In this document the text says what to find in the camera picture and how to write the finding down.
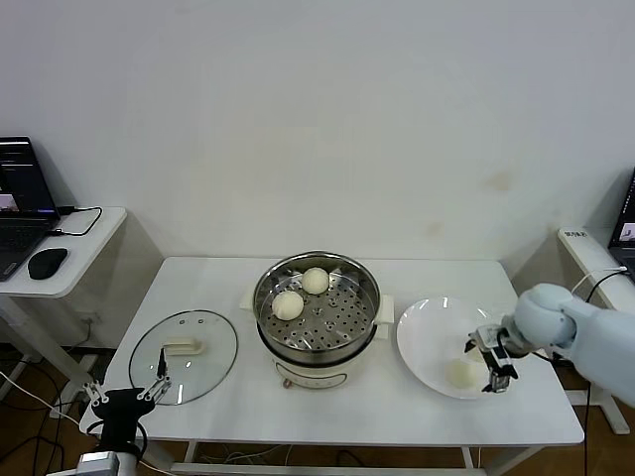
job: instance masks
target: floor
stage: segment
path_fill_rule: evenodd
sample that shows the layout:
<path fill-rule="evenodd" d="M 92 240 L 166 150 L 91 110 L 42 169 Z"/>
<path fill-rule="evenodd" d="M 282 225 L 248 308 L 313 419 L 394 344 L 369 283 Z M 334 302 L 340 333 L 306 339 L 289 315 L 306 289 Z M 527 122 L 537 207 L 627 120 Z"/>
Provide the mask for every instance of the floor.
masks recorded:
<path fill-rule="evenodd" d="M 48 363 L 39 365 L 50 373 L 59 386 L 64 383 L 64 377 Z M 584 381 L 572 369 L 559 369 L 559 376 L 565 388 L 584 388 Z M 27 390 L 52 402 L 56 394 L 53 384 L 35 368 L 27 368 L 19 379 L 19 383 Z M 12 390 L 4 403 L 28 409 L 37 409 L 40 404 L 24 396 L 17 390 Z M 80 404 L 74 404 L 70 414 L 79 418 Z M 635 410 L 620 405 L 626 419 L 635 429 Z M 577 415 L 583 418 L 583 408 L 576 409 Z M 31 441 L 12 454 L 5 456 L 14 446 L 24 439 L 37 434 L 38 428 L 44 422 L 42 435 L 55 439 L 56 419 L 48 418 L 48 412 L 28 412 L 14 410 L 6 405 L 0 405 L 0 474 L 22 476 L 47 474 L 52 448 L 42 443 L 39 457 L 33 473 L 33 459 L 36 442 Z M 635 474 L 635 433 L 617 436 L 613 434 L 604 420 L 601 410 L 591 408 L 589 414 L 589 476 L 619 476 Z M 74 467 L 78 456 L 90 451 L 95 440 L 79 433 L 72 422 L 62 420 L 60 425 L 60 440 L 65 448 L 63 468 Z M 184 443 L 165 443 L 165 447 L 175 457 L 183 458 L 186 452 Z M 203 457 L 219 458 L 222 460 L 228 452 L 241 451 L 251 453 L 263 451 L 271 446 L 261 445 L 222 445 L 204 444 L 199 448 L 197 460 L 203 462 Z M 274 449 L 262 457 L 252 458 L 255 463 L 283 464 L 287 457 L 288 446 Z M 496 453 L 494 449 L 482 450 L 482 462 L 485 464 Z M 477 451 L 472 450 L 474 462 Z M 239 459 L 236 463 L 244 463 L 246 459 Z M 60 470 L 60 453 L 51 460 L 50 471 Z M 331 446 L 295 446 L 289 453 L 289 465 L 323 465 L 323 466 L 365 466 L 375 467 L 460 467 L 462 458 L 460 450 L 449 449 L 417 449 L 417 448 L 360 448 L 360 447 L 331 447 Z M 139 468 L 140 475 L 157 475 L 149 469 Z M 521 463 L 514 470 L 507 473 L 510 476 L 537 475 L 577 476 L 583 474 L 582 445 L 544 449 L 534 457 Z"/>

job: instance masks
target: monitor screen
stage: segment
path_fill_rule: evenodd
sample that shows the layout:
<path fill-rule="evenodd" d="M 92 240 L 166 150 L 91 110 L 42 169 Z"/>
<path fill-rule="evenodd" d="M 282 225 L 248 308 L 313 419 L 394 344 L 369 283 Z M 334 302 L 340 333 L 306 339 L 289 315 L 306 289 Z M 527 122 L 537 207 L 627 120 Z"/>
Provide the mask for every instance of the monitor screen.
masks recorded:
<path fill-rule="evenodd" d="M 0 216 L 58 216 L 31 143 L 26 138 L 0 139 Z"/>
<path fill-rule="evenodd" d="M 626 198 L 611 237 L 611 246 L 635 247 L 635 173 L 628 184 Z"/>

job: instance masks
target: computer mouse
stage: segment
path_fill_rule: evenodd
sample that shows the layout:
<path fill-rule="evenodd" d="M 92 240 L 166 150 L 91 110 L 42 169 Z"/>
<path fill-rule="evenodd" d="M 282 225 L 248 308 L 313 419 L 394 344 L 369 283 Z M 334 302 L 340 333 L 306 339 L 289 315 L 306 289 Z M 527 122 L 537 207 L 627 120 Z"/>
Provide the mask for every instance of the computer mouse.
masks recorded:
<path fill-rule="evenodd" d="M 66 248 L 50 248 L 36 253 L 29 260 L 29 276 L 34 280 L 50 278 L 68 256 Z"/>

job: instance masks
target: white plate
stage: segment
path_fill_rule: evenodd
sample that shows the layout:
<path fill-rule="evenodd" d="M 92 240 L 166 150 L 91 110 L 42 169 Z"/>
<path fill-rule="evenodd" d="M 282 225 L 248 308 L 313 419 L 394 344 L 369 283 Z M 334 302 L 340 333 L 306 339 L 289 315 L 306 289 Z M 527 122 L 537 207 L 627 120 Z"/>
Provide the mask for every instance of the white plate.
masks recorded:
<path fill-rule="evenodd" d="M 459 389 L 447 381 L 445 367 L 463 355 L 467 334 L 491 321 L 482 309 L 455 297 L 420 300 L 399 320 L 399 352 L 412 373 L 428 387 L 456 399 L 481 399 L 489 395 L 481 392 L 486 379 L 478 387 Z"/>

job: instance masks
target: glass lid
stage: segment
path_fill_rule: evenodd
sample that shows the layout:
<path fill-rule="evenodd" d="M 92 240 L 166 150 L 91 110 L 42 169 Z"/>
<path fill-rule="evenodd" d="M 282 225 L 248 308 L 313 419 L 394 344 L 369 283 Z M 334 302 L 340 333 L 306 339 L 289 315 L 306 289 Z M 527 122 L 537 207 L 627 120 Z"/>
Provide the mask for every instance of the glass lid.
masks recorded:
<path fill-rule="evenodd" d="M 180 405 L 205 395 L 229 373 L 238 351 L 231 323 L 210 310 L 186 310 L 162 320 L 135 347 L 128 374 L 134 387 L 157 377 L 164 349 L 172 385 L 159 405 Z"/>

